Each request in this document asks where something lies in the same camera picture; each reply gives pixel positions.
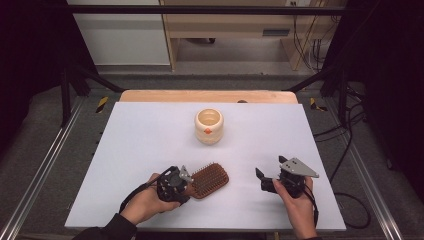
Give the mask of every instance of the black sleeve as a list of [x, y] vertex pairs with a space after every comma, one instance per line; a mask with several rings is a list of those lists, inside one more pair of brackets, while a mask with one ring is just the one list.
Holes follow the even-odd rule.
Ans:
[[136, 233], [137, 228], [127, 219], [119, 214], [115, 214], [112, 220], [104, 228], [87, 228], [73, 240], [130, 240]]

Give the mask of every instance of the hand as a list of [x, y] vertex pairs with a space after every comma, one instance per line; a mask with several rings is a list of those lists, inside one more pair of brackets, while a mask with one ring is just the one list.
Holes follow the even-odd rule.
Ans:
[[[278, 195], [284, 201], [296, 238], [317, 237], [311, 200], [304, 193], [299, 198], [292, 198], [280, 181], [272, 179], [272, 182]], [[312, 191], [313, 183], [311, 177], [305, 177], [305, 183]]]
[[[158, 175], [158, 173], [153, 173], [149, 182]], [[179, 206], [179, 202], [164, 202], [160, 200], [156, 192], [156, 186], [150, 186], [135, 195], [121, 212], [121, 215], [134, 225], [137, 225], [157, 213], [172, 211]]]

